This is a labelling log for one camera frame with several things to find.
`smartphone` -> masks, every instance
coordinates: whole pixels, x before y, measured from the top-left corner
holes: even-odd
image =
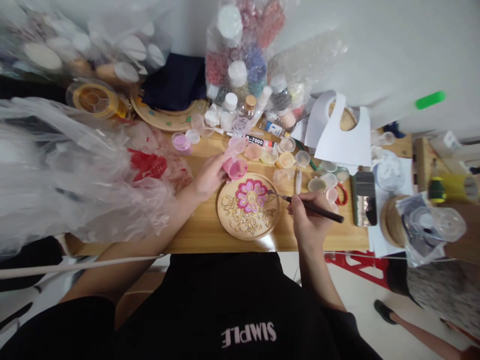
[[[351,182],[353,222],[358,227],[375,226],[378,223],[375,176],[371,171],[359,171]]]

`red stool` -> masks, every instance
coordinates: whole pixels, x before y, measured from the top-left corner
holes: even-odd
[[[355,265],[350,265],[347,262],[347,256],[350,256],[353,260],[359,263]],[[345,270],[348,270],[351,273],[354,273],[355,275],[358,275],[359,277],[367,279],[372,283],[375,283],[377,285],[380,285],[381,287],[384,287],[385,289],[390,290],[389,286],[387,285],[387,268],[389,267],[389,260],[376,258],[374,252],[367,251],[365,253],[361,251],[342,251],[341,253],[326,253],[325,261],[327,263],[335,264]],[[383,278],[375,277],[361,270],[370,267],[381,270],[383,272]]]

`pink flower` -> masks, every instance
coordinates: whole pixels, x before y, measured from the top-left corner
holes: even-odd
[[[246,182],[241,182],[235,193],[238,208],[246,214],[257,214],[269,199],[267,191],[267,187],[260,180],[247,179]]]

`hand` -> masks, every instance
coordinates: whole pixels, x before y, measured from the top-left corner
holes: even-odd
[[[293,215],[293,231],[298,248],[307,252],[323,252],[324,240],[332,225],[332,220],[305,209],[302,200],[311,201],[320,208],[332,211],[325,194],[306,192],[294,195],[287,210]]]
[[[219,186],[229,178],[223,169],[227,160],[228,158],[223,152],[209,157],[191,183],[201,202],[207,201]]]

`person's foot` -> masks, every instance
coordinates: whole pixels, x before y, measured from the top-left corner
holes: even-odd
[[[380,300],[375,300],[375,302],[373,303],[373,307],[375,308],[376,312],[380,314],[381,318],[387,323],[392,325],[397,324],[390,318],[390,314],[394,311],[391,308],[387,307],[383,302],[381,302]]]

